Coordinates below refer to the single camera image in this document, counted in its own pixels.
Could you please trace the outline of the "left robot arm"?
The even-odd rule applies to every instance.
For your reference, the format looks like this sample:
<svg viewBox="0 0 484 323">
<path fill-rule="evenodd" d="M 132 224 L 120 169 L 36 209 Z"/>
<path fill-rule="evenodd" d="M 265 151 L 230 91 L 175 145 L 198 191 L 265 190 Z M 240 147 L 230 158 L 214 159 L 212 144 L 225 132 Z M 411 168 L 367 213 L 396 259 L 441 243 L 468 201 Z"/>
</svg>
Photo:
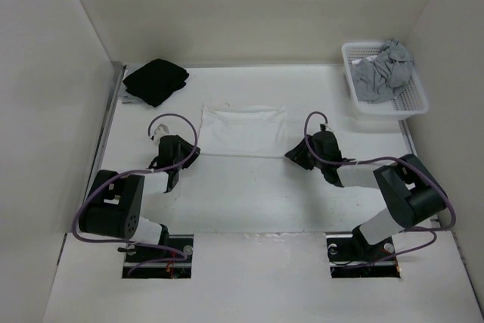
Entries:
<svg viewBox="0 0 484 323">
<path fill-rule="evenodd" d="M 77 219 L 77 229 L 86 234 L 115 240 L 139 242 L 153 261 L 169 255 L 169 233 L 165 225 L 141 216 L 145 197 L 161 197 L 178 184 L 179 171 L 187 169 L 200 155 L 200 149 L 179 135 L 158 141 L 158 155 L 149 173 L 118 172 L 102 169 L 95 176 L 88 195 L 89 203 Z"/>
</svg>

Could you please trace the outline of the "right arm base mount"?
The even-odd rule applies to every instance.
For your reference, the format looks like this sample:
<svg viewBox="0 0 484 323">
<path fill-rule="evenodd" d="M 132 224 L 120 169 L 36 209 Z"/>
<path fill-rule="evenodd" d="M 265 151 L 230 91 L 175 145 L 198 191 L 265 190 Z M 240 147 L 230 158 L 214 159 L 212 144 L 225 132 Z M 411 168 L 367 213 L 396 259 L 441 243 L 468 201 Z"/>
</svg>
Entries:
<svg viewBox="0 0 484 323">
<path fill-rule="evenodd" d="M 351 233 L 327 234 L 327 257 L 332 278 L 399 278 L 395 257 L 382 258 L 395 252 L 392 238 L 361 250 Z"/>
</svg>

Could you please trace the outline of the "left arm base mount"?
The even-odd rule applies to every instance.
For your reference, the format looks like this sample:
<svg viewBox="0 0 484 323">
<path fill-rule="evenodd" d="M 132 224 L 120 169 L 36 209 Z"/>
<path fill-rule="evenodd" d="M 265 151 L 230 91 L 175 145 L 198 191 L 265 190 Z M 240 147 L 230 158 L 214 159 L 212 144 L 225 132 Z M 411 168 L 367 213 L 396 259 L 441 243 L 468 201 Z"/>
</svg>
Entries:
<svg viewBox="0 0 484 323">
<path fill-rule="evenodd" d="M 117 250 L 124 254 L 124 279 L 189 279 L 192 276 L 194 236 L 170 235 L 166 246 L 180 250 L 187 258 L 167 250 L 125 245 Z"/>
</svg>

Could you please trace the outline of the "white tank top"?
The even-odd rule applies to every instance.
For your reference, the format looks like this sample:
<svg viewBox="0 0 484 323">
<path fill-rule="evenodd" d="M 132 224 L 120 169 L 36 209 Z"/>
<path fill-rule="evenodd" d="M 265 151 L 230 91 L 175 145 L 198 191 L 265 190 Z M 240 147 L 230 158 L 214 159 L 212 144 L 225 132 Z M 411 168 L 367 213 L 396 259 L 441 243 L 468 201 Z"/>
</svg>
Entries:
<svg viewBox="0 0 484 323">
<path fill-rule="evenodd" d="M 288 148 L 286 115 L 284 107 L 205 104 L 198 147 L 205 155 L 282 158 Z"/>
</svg>

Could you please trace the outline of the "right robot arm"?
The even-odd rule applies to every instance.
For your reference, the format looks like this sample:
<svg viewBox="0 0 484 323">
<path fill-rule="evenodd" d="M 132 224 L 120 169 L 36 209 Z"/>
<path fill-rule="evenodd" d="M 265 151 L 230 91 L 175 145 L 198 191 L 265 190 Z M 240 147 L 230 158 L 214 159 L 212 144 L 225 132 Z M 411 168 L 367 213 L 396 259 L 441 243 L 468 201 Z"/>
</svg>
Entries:
<svg viewBox="0 0 484 323">
<path fill-rule="evenodd" d="M 456 222 L 448 196 L 414 154 L 367 161 L 347 159 L 335 134 L 322 129 L 306 135 L 285 157 L 305 170 L 319 169 L 325 181 L 338 188 L 374 188 L 383 196 L 383 210 L 356 226 L 347 242 L 328 247 L 332 261 L 368 261 L 393 235 L 424 231 L 419 224 L 443 210 L 449 211 L 449 228 Z"/>
</svg>

